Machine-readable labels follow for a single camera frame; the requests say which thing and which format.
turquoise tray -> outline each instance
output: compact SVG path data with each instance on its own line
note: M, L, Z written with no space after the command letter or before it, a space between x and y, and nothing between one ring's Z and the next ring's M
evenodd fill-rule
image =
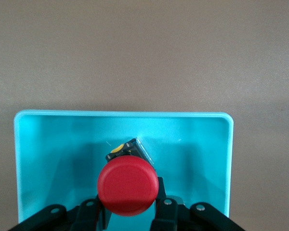
M19 222L51 204L67 210L97 194L105 155L138 137L167 195L229 216L233 120L225 113L26 110L14 119ZM154 206L115 214L107 230L148 231Z

emergency stop button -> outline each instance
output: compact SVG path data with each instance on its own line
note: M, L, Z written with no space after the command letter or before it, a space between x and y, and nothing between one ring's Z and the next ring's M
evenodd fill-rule
M97 191L109 211L121 216L135 216L146 211L155 201L158 176L142 158L119 156L102 169Z

beige background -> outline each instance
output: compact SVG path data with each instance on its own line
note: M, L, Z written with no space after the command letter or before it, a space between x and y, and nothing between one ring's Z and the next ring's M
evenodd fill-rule
M231 218L289 230L289 0L0 1L0 230L22 109L227 112Z

